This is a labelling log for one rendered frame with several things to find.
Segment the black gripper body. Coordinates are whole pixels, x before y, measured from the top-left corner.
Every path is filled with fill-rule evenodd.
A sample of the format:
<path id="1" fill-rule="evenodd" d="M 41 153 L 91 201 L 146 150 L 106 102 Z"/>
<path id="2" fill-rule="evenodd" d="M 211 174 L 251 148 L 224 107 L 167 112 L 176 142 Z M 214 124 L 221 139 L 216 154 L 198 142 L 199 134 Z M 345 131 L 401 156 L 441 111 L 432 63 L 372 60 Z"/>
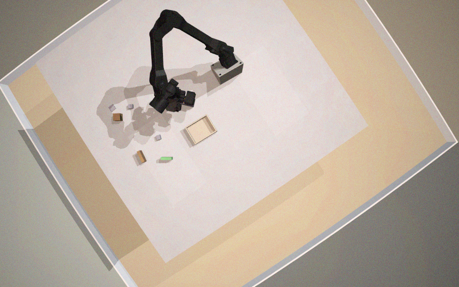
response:
<path id="1" fill-rule="evenodd" d="M 169 99 L 173 99 L 173 100 L 176 100 L 177 98 L 179 98 L 180 100 L 184 100 L 185 99 L 184 104 L 192 106 L 193 103 L 194 103 L 196 94 L 194 92 L 187 91 L 186 96 L 185 96 L 185 92 L 184 91 L 181 91 L 181 89 L 179 89 L 179 87 L 176 87 L 176 88 L 177 88 L 177 91 L 178 91 L 177 96 L 174 97 L 174 98 L 169 98 Z"/>

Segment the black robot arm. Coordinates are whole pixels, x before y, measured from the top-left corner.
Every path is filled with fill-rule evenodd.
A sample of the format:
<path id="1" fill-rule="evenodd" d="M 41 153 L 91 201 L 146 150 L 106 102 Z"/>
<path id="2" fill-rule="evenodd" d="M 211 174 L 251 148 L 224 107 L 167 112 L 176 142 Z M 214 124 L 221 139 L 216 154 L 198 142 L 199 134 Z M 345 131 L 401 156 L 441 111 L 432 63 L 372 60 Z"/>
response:
<path id="1" fill-rule="evenodd" d="M 164 71 L 163 63 L 163 37 L 173 28 L 180 29 L 186 34 L 189 34 L 196 40 L 205 44 L 206 50 L 212 54 L 219 56 L 219 62 L 226 69 L 232 67 L 238 62 L 233 52 L 234 47 L 227 45 L 225 42 L 212 38 L 192 26 L 174 10 L 164 10 L 160 17 L 155 21 L 149 36 L 151 38 L 151 60 L 152 67 L 149 76 L 149 82 L 153 86 L 155 97 L 149 103 L 159 113 L 163 113 L 164 109 L 169 112 L 181 111 L 180 99 L 169 99 L 177 96 L 178 82 L 171 79 L 168 83 L 167 75 Z"/>

